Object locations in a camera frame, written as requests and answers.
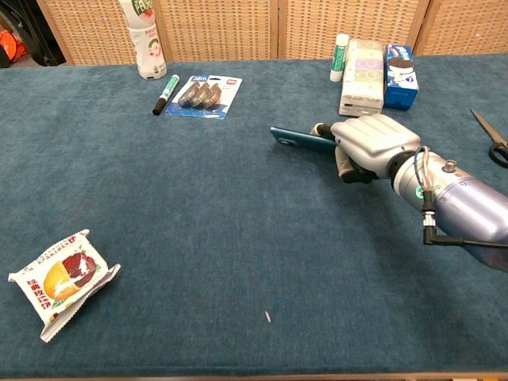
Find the snack package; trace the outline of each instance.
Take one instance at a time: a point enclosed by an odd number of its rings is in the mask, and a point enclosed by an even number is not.
[[[418,92],[413,54],[407,45],[387,45],[384,106],[408,110]]]
[[[40,338],[49,342],[83,303],[120,270],[108,265],[82,230],[43,252],[24,269],[9,274],[44,323]]]

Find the table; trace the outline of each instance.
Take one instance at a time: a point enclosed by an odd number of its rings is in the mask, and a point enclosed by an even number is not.
[[[166,79],[133,66],[0,71],[0,377],[506,374],[508,274],[424,247],[389,181],[268,133],[345,119],[329,64],[170,63],[244,79],[224,121],[154,117]],[[385,114],[506,192],[469,108],[508,136],[508,56],[416,68]],[[45,344],[7,274],[81,229],[122,268]]]

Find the orange object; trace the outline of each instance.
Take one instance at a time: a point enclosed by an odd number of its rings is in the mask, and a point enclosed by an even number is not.
[[[0,32],[0,46],[6,51],[10,62],[16,62],[28,54],[25,43],[6,30]]]
[[[17,60],[20,59],[20,57],[23,57],[25,54],[28,54],[28,52],[26,51],[25,43],[16,38],[16,56],[13,58],[12,61],[16,62]]]
[[[2,30],[0,32],[0,46],[6,51],[9,60],[12,61],[17,50],[17,42],[14,36],[6,30]]]

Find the woven panel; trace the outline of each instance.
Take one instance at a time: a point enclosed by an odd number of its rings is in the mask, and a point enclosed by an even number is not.
[[[43,0],[45,15],[73,64],[134,64],[136,56],[117,0]]]
[[[280,58],[329,58],[335,36],[406,43],[418,0],[287,0]]]
[[[170,60],[262,60],[271,49],[272,0],[159,0]]]
[[[442,0],[420,53],[508,52],[506,0]]]

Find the white box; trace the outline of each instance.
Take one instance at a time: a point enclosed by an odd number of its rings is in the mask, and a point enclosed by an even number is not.
[[[383,76],[383,46],[376,41],[350,40],[339,114],[379,114],[383,108]]]

